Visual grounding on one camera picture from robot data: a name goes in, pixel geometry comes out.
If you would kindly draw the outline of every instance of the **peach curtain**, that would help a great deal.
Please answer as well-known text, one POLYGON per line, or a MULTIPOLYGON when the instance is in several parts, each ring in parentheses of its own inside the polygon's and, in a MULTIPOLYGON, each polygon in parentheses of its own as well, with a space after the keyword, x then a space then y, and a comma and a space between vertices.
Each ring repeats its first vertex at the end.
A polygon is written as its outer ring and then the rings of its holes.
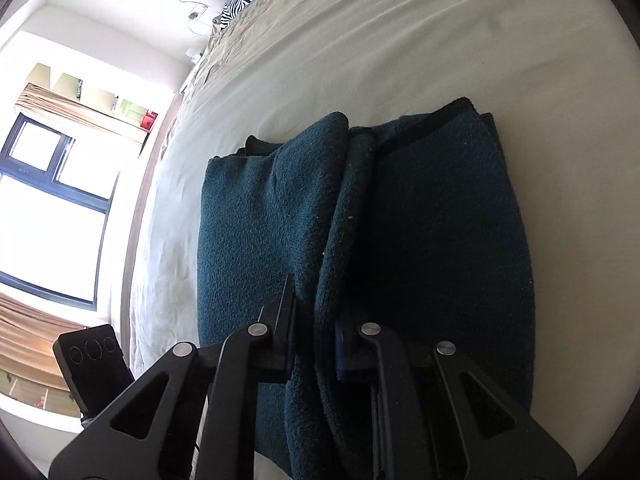
POLYGON ((137 128, 31 83, 27 83, 18 97, 15 108, 31 119, 71 137, 76 136, 74 132, 78 130, 78 126, 84 126, 102 133, 120 135, 142 145, 147 133, 142 128, 137 128))
POLYGON ((0 368, 35 383, 68 390, 52 345, 60 334, 85 328, 0 292, 0 368))

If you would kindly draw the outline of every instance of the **teal blanket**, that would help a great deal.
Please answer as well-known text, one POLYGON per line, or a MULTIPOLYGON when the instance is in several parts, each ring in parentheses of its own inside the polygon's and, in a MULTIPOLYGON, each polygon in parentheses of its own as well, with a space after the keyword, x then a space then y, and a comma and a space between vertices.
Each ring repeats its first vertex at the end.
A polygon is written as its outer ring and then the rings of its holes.
POLYGON ((353 302, 405 338, 452 340, 529 407, 529 251, 492 117, 468 99, 373 128, 334 112, 285 144, 252 137, 212 159, 201 345, 255 320, 288 273, 296 364, 286 385, 260 386, 255 449, 295 480, 372 476, 369 393, 335 377, 334 320, 353 302))

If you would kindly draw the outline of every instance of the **blanket fold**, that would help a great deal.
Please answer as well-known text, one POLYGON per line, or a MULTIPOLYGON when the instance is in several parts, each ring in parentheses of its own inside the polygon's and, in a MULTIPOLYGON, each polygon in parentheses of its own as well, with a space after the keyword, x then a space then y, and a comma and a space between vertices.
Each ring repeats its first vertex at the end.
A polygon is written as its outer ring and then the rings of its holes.
POLYGON ((334 112, 285 144, 214 158, 202 188, 203 346, 258 316, 295 276, 296 367, 262 384, 256 451, 294 479, 370 478, 369 393, 335 378, 350 303, 405 338, 455 341, 529 406, 534 293, 518 205, 491 115, 461 98, 349 128, 334 112))

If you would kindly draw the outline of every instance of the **bed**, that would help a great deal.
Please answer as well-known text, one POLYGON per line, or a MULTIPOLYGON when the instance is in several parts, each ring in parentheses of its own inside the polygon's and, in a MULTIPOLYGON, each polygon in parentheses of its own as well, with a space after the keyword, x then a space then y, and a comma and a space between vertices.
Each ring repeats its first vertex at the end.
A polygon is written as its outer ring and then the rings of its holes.
POLYGON ((191 73, 156 166, 130 303, 136 377, 198 343, 207 161, 460 96, 494 115, 536 289, 532 415, 585 469, 640 386, 640 50, 611 0, 255 0, 191 73))

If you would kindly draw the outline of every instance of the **window frame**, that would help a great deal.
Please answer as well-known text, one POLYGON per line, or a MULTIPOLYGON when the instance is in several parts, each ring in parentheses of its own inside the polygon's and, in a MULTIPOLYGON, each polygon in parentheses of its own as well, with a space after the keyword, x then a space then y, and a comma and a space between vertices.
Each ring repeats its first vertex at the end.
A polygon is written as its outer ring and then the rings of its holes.
MULTIPOLYGON (((50 128, 46 124, 42 124, 20 113, 18 114, 18 117, 9 132, 9 136, 5 140, 4 145, 0 150, 0 176, 6 175, 15 180, 18 180, 23 184, 26 184, 27 186, 34 187, 35 189, 43 191, 47 194, 56 196, 63 200, 68 200, 69 202, 73 202, 94 211, 104 213, 104 224, 102 226, 100 248, 98 250, 98 259, 96 261, 95 268, 93 300, 84 300, 82 298, 76 298, 75 296, 63 294, 62 292, 56 292, 55 290, 50 290, 48 288, 35 285, 34 283, 26 282, 25 280, 16 278, 15 276, 2 272, 2 270, 0 270, 0 283, 12 286, 13 288, 17 288, 18 290, 21 290, 23 292, 28 292, 30 294, 33 294, 34 296, 44 298, 45 300, 66 304, 68 306, 75 306, 78 308, 83 308, 85 310, 95 311, 98 287, 98 270, 100 269, 100 257, 102 254, 102 242, 104 241, 104 232, 109 217, 109 209, 111 207, 111 200, 113 198, 113 190, 111 191, 111 197, 107 199, 101 196, 94 195, 93 193, 68 186, 67 184, 62 184, 61 182, 57 181, 57 178, 60 176, 60 173, 65 166, 66 159, 70 153, 71 148, 73 147, 74 141, 75 139, 73 137, 69 137, 53 128, 50 128), (34 124, 39 128, 49 130, 50 132, 53 132, 60 136, 58 144, 55 147, 53 154, 51 155, 49 166, 45 171, 30 166, 29 164, 22 162, 21 160, 17 160, 10 155, 16 140, 20 136, 22 128, 27 123, 34 124)), ((64 229, 63 227, 60 227, 60 235, 62 236, 63 234, 64 229)))

